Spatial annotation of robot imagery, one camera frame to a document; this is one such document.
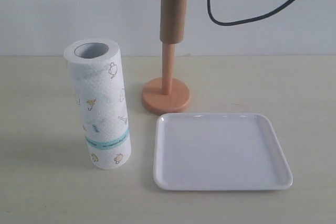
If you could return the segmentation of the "patterned white paper towel roll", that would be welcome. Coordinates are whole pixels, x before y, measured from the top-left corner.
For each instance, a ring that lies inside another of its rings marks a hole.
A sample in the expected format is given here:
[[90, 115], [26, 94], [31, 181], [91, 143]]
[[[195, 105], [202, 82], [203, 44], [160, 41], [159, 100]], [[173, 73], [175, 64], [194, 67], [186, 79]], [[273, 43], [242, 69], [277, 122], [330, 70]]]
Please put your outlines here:
[[92, 163], [123, 165], [131, 141], [119, 45], [108, 39], [80, 40], [64, 50]]

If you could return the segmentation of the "brown cardboard tube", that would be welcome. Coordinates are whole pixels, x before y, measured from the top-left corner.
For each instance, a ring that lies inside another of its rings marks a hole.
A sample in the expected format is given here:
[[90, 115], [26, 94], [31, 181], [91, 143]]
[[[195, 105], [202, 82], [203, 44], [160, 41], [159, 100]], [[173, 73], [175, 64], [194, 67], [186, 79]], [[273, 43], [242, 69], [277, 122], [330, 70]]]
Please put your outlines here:
[[161, 0], [160, 40], [178, 44], [184, 38], [187, 0]]

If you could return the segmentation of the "wooden paper towel holder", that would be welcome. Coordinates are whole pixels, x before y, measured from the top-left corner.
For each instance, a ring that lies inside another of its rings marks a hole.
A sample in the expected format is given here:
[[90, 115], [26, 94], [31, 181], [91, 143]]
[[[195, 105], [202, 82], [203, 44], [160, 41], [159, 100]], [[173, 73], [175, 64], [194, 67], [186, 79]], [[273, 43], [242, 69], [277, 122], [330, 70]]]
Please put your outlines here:
[[143, 107], [156, 115], [179, 113], [191, 102], [191, 92], [181, 80], [173, 78], [175, 45], [162, 44], [162, 76], [155, 78], [142, 89]]

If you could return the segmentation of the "white square plastic tray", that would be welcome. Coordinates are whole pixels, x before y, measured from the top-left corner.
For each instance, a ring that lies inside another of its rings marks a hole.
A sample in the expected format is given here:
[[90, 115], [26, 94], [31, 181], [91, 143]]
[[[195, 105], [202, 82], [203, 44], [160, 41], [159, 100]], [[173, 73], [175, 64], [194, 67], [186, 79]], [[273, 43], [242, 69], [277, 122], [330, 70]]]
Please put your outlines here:
[[275, 130], [259, 113], [160, 116], [153, 179], [173, 191], [272, 191], [293, 183]]

